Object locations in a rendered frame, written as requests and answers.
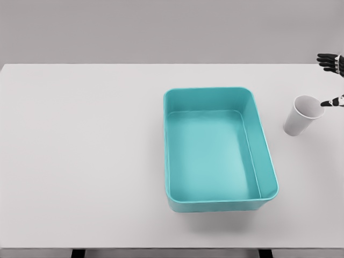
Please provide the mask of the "teal rectangular basket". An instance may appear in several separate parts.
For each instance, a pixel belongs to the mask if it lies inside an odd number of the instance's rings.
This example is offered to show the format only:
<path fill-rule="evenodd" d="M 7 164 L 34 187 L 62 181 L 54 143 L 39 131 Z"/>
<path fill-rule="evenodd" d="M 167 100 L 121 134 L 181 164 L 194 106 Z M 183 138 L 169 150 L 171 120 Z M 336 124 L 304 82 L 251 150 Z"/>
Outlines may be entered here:
<path fill-rule="evenodd" d="M 253 93 L 176 88 L 163 97 L 164 181 L 179 213 L 258 210 L 279 192 Z"/>

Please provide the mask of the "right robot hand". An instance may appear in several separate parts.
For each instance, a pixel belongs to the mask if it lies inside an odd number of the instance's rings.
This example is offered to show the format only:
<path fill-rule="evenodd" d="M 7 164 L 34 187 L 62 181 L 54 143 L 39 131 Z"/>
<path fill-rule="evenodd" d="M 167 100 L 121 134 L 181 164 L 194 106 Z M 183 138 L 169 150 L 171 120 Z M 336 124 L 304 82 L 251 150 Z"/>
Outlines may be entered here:
<path fill-rule="evenodd" d="M 341 54 L 319 53 L 317 54 L 319 66 L 324 71 L 340 75 L 344 79 L 344 56 Z M 339 97 L 321 102 L 322 107 L 344 107 L 344 94 Z"/>

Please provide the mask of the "white paper cup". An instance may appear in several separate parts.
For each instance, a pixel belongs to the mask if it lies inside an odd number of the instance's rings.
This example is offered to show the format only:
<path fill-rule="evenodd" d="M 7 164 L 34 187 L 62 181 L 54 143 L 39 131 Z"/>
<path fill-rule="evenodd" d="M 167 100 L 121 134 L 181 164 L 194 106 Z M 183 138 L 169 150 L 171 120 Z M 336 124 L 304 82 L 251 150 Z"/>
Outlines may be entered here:
<path fill-rule="evenodd" d="M 315 97 L 301 95 L 294 99 L 292 109 L 283 125 L 286 134 L 298 136 L 315 120 L 321 118 L 325 108 Z"/>

